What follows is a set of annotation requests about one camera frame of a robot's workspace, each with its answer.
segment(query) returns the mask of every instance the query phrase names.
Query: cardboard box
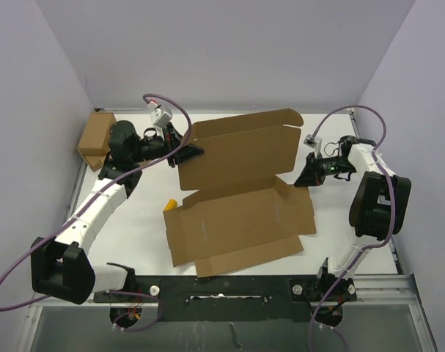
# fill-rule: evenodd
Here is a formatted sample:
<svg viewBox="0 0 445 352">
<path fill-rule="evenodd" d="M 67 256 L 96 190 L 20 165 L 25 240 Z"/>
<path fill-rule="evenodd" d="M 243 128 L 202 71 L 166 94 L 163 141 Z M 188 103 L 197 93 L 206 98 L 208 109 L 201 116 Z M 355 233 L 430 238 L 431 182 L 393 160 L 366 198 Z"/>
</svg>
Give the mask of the cardboard box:
<svg viewBox="0 0 445 352">
<path fill-rule="evenodd" d="M 178 166 L 182 190 L 198 190 L 163 212 L 172 261 L 194 261 L 199 277 L 266 263 L 303 250 L 316 233 L 308 188 L 292 171 L 303 125 L 291 109 L 196 122 L 190 142 L 205 154 Z"/>
<path fill-rule="evenodd" d="M 110 127 L 116 121 L 112 112 L 92 112 L 89 116 L 77 150 L 92 171 L 97 171 L 103 166 L 109 151 Z"/>
</svg>

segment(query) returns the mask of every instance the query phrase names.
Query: gray floor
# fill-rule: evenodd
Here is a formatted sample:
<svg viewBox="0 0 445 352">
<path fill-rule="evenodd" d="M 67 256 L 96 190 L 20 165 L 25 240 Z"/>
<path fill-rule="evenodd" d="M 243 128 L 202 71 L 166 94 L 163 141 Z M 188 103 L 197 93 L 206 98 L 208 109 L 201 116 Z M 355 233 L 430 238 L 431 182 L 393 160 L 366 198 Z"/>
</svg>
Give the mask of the gray floor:
<svg viewBox="0 0 445 352">
<path fill-rule="evenodd" d="M 45 307 L 32 352 L 108 351 L 308 351 L 307 324 L 288 320 L 158 323 L 147 331 L 111 331 L 109 308 Z M 155 312 L 144 312 L 145 316 Z M 339 329 L 350 352 L 419 352 L 421 347 L 406 305 L 345 307 Z M 315 331 L 315 352 L 346 351 L 332 331 Z"/>
</svg>

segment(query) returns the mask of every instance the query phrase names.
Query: tabletop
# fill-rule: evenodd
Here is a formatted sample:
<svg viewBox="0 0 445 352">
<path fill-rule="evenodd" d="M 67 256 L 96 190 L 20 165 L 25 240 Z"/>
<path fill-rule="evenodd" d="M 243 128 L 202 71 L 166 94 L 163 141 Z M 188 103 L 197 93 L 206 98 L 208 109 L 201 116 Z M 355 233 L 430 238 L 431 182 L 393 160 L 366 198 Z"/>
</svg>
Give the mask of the tabletop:
<svg viewBox="0 0 445 352">
<path fill-rule="evenodd" d="M 197 122 L 233 115 L 191 114 L 191 119 Z M 301 141 L 313 132 L 324 114 L 302 114 L 302 117 L 304 126 Z M 116 118 L 131 121 L 140 135 L 145 128 L 151 127 L 148 114 L 117 114 Z M 175 114 L 172 123 L 184 134 L 187 125 L 181 114 Z M 323 138 L 323 145 L 326 145 L 328 142 L 337 142 L 345 135 L 355 135 L 351 119 L 347 114 L 335 114 L 322 126 L 318 136 Z M 327 151 L 331 153 L 333 148 L 330 145 Z M 305 165 L 306 155 L 311 151 L 300 143 L 294 170 L 279 177 L 294 183 Z M 87 167 L 78 199 L 73 203 L 82 203 L 97 176 L 98 172 L 92 172 Z M 321 187 L 310 188 L 317 233 L 301 236 L 304 247 L 301 253 L 230 274 L 317 274 L 324 259 L 332 255 L 343 241 L 348 241 L 349 234 L 353 232 L 348 222 L 348 213 L 359 182 L 358 175 L 352 175 L 349 183 L 328 177 Z M 169 199 L 175 199 L 181 204 L 182 199 L 193 192 L 180 190 L 178 171 L 170 168 L 166 161 L 145 169 L 130 198 L 118 207 L 98 234 L 89 252 L 90 262 L 93 265 L 119 263 L 134 268 L 137 275 L 196 275 L 193 263 L 173 267 L 162 215 Z M 397 274 L 390 247 L 372 250 L 356 273 Z"/>
</svg>

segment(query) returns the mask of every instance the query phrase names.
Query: wall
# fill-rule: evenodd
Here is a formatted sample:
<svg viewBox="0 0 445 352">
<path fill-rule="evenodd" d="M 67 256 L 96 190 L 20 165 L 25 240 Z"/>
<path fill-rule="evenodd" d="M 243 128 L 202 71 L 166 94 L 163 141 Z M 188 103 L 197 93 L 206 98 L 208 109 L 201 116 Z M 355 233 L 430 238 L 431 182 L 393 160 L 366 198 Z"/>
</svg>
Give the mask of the wall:
<svg viewBox="0 0 445 352">
<path fill-rule="evenodd" d="M 445 352 L 445 0 L 416 0 L 360 102 L 386 118 L 384 159 L 413 182 L 395 239 Z M 368 115 L 358 126 L 365 137 L 380 131 Z"/>
<path fill-rule="evenodd" d="M 75 145 L 92 106 L 33 0 L 0 0 L 0 275 L 64 219 Z M 32 297 L 29 262 L 0 305 Z M 14 351 L 26 309 L 0 313 L 0 351 Z"/>
<path fill-rule="evenodd" d="M 94 106 L 355 103 L 414 0 L 37 0 Z"/>
</svg>

